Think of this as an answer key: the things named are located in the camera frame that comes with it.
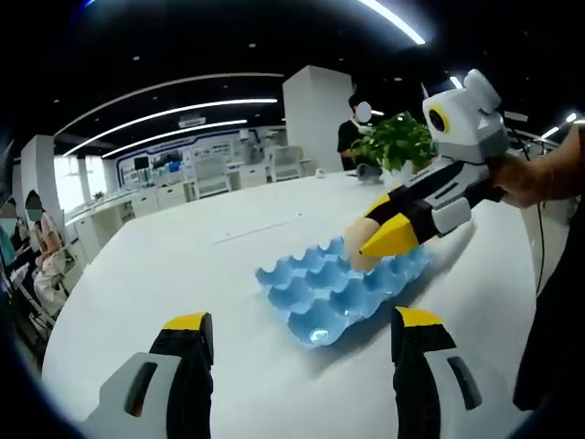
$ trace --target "person's hand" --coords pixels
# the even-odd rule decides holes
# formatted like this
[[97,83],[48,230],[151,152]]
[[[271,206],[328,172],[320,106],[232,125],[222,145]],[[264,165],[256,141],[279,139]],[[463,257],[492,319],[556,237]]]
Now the person's hand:
[[548,171],[537,161],[527,162],[513,155],[503,155],[487,160],[494,186],[508,193],[503,198],[517,208],[528,208],[546,197]]

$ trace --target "white flower pot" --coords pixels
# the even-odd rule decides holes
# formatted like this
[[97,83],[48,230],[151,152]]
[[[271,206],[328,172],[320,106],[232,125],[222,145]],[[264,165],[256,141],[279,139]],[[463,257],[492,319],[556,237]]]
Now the white flower pot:
[[388,171],[386,168],[382,170],[382,179],[384,186],[390,190],[396,186],[400,186],[409,181],[413,176],[412,162],[408,160],[400,171]]

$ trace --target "white table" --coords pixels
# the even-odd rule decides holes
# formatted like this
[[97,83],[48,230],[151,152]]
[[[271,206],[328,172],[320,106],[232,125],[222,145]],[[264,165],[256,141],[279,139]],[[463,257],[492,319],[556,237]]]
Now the white table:
[[[57,321],[42,372],[48,394],[66,416],[85,419],[103,382],[133,353],[147,352],[167,320],[206,310],[216,351],[215,439],[395,437],[391,307],[332,347],[308,352],[274,318],[254,277],[259,266],[342,234],[383,192],[343,174],[308,177],[129,222]],[[526,229],[520,212],[503,204],[482,203],[473,216],[475,227],[432,244],[435,274],[413,288],[415,306],[439,314],[456,343],[475,348],[511,391],[535,310]],[[237,238],[218,238],[228,235]]]

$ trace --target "green leaves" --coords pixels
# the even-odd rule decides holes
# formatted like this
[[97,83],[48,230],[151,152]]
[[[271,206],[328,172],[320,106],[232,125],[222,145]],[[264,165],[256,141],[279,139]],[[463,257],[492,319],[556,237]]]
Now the green leaves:
[[372,133],[356,140],[352,149],[355,158],[390,171],[401,169],[407,160],[415,167],[425,167],[433,156],[429,129],[409,112],[381,122]]

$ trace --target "window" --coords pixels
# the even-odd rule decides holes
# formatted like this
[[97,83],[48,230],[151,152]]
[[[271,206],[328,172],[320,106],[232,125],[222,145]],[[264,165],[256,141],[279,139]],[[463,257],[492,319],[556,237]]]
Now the window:
[[98,192],[105,194],[107,192],[106,175],[103,171],[103,161],[96,155],[85,157],[85,164],[88,168],[88,183],[90,193],[93,197]]
[[55,157],[58,203],[65,212],[84,204],[77,157]]

